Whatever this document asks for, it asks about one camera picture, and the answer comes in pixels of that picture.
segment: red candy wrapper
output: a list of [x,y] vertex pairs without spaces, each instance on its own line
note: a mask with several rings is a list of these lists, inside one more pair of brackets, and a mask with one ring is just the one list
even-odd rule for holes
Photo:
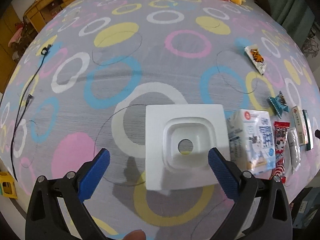
[[279,176],[282,183],[285,183],[284,176],[284,149],[287,143],[289,122],[275,122],[275,150],[276,150],[276,167],[272,171],[273,176]]

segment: yellow toy block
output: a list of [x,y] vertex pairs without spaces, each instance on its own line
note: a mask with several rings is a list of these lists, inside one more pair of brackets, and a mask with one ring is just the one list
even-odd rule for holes
[[14,178],[7,171],[0,171],[0,190],[1,195],[4,197],[18,198],[14,186]]

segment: metal screw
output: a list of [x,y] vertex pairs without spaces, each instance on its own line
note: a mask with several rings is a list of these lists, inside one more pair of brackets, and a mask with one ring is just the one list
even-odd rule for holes
[[244,171],[243,176],[247,179],[250,179],[252,177],[252,174],[250,171]]
[[68,178],[68,179],[72,179],[75,175],[76,175],[76,174],[75,174],[73,171],[69,171],[69,172],[67,173],[67,178]]
[[273,179],[275,180],[275,182],[280,182],[281,179],[279,178],[279,176],[274,176]]
[[44,181],[44,176],[40,176],[40,177],[38,178],[38,182],[42,182],[42,181]]

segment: snack package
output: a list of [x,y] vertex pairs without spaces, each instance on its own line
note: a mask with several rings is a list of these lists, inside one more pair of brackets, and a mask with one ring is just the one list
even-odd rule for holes
[[296,172],[301,165],[299,139],[296,128],[288,129],[288,143],[291,155],[292,172]]
[[240,109],[227,119],[231,160],[258,174],[276,165],[273,131],[266,111]]
[[302,110],[306,129],[307,129],[307,135],[308,135],[308,142],[306,143],[306,151],[310,151],[313,149],[313,136],[312,136],[312,129],[311,129],[311,123],[309,119],[309,115],[307,110]]
[[245,47],[244,51],[247,53],[247,55],[249,56],[254,66],[259,71],[259,73],[263,75],[264,72],[266,71],[267,64],[264,58],[261,56],[261,54],[258,51],[258,45],[254,44],[254,45]]
[[299,145],[307,144],[308,133],[301,108],[299,106],[293,107],[292,114],[298,133]]
[[287,106],[287,102],[285,101],[284,95],[281,91],[279,91],[279,94],[275,98],[268,97],[268,99],[280,118],[282,117],[283,111],[286,111],[287,113],[289,112],[289,107]]
[[272,171],[273,176],[279,176],[282,183],[285,183],[284,176],[284,149],[287,143],[289,122],[275,122],[275,149],[276,149],[276,168]]

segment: cardboard box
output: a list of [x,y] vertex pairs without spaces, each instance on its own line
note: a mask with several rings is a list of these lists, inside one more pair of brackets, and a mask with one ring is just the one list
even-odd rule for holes
[[299,145],[304,145],[308,143],[308,134],[307,134],[307,127],[304,121],[302,110],[299,106],[295,106],[292,108],[292,114],[294,123],[296,125]]
[[230,157],[241,171],[258,174],[275,168],[269,113],[240,109],[227,119]]

